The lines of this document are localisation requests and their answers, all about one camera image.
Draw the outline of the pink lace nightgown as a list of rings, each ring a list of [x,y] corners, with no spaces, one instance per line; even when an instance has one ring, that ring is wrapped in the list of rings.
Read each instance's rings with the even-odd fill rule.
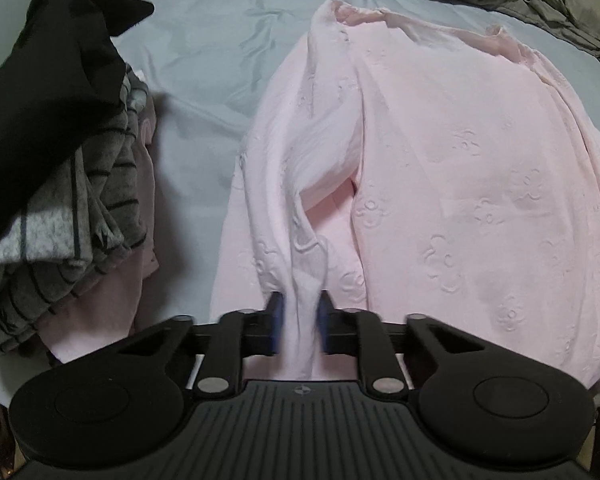
[[[600,132],[565,77],[485,35],[327,0],[236,159],[211,312],[285,297],[250,378],[349,378],[316,308],[422,313],[600,381]]]

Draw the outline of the light blue bed sheet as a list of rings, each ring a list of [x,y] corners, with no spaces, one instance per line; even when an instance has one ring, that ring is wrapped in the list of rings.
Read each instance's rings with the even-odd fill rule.
[[[234,159],[271,76],[324,0],[150,0],[151,18],[118,49],[156,100],[151,154],[157,176],[158,272],[136,324],[185,313],[208,320]],[[508,16],[432,0],[344,0],[384,6],[473,32],[506,32],[544,54],[578,92],[600,129],[600,63]]]

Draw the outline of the black garment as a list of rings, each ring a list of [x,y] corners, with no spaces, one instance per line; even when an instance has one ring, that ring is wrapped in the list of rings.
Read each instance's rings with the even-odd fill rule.
[[[122,110],[114,38],[151,16],[147,0],[31,0],[0,66],[0,238],[32,195]]]

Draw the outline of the grey striped garment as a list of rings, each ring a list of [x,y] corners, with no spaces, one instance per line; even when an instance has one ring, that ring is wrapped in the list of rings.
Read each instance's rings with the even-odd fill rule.
[[[64,162],[0,239],[0,355],[32,337],[69,362],[129,336],[154,252],[154,100],[128,70],[121,113]]]

